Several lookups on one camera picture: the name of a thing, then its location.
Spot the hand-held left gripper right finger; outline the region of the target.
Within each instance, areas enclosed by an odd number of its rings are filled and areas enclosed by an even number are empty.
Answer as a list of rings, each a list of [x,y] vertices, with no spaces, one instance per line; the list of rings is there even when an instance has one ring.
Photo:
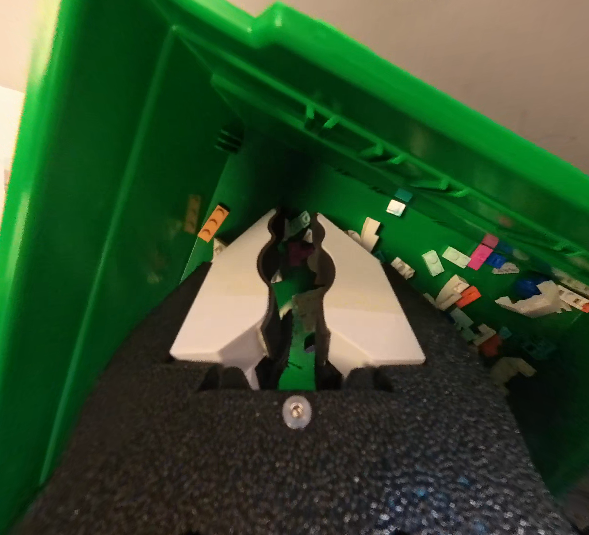
[[[418,366],[426,356],[386,270],[371,253],[321,213],[313,244],[325,285],[315,330],[316,372]]]

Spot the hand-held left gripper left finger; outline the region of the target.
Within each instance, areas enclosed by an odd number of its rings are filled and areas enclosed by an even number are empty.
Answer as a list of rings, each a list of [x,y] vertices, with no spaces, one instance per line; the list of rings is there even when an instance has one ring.
[[[273,208],[212,262],[170,349],[178,361],[238,368],[253,390],[257,367],[283,355],[272,280],[280,269],[283,213]]]

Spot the green plastic bin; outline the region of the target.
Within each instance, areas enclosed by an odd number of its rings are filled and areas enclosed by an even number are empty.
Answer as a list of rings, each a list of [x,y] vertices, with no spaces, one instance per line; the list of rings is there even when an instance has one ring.
[[[575,534],[588,176],[274,3],[44,0],[1,228],[1,534]],[[264,388],[170,349],[283,213]],[[422,365],[316,372],[321,213]]]

